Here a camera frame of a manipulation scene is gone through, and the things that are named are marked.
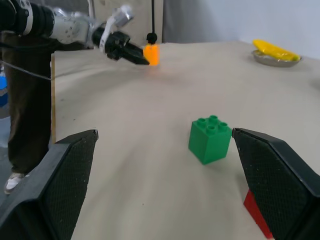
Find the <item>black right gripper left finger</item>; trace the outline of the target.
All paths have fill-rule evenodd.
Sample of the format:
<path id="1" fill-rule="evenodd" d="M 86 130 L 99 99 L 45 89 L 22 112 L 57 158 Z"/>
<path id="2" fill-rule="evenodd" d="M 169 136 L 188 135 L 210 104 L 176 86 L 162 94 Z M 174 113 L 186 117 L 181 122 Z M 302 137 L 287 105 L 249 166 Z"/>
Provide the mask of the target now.
<path id="1" fill-rule="evenodd" d="M 98 138 L 98 131 L 90 129 L 59 140 L 9 196 L 1 197 L 2 240 L 72 238 Z"/>

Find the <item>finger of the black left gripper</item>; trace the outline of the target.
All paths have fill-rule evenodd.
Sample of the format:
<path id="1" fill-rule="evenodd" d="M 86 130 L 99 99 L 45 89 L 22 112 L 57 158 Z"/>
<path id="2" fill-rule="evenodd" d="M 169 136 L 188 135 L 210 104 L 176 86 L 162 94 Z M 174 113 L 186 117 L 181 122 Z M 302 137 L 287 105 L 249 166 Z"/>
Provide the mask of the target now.
<path id="1" fill-rule="evenodd" d="M 127 54 L 130 57 L 144 57 L 143 49 L 131 42 L 127 43 Z"/>
<path id="2" fill-rule="evenodd" d="M 138 48 L 127 49 L 123 53 L 123 58 L 136 65 L 149 65 L 150 62 L 145 58 L 143 50 Z"/>

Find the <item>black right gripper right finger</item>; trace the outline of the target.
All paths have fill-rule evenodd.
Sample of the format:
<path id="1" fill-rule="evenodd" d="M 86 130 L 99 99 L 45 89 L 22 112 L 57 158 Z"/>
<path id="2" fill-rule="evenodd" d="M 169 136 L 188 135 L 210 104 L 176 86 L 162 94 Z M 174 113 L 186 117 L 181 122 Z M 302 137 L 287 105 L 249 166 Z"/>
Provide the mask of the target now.
<path id="1" fill-rule="evenodd" d="M 245 178 L 276 240 L 320 238 L 320 176 L 284 141 L 234 128 Z"/>

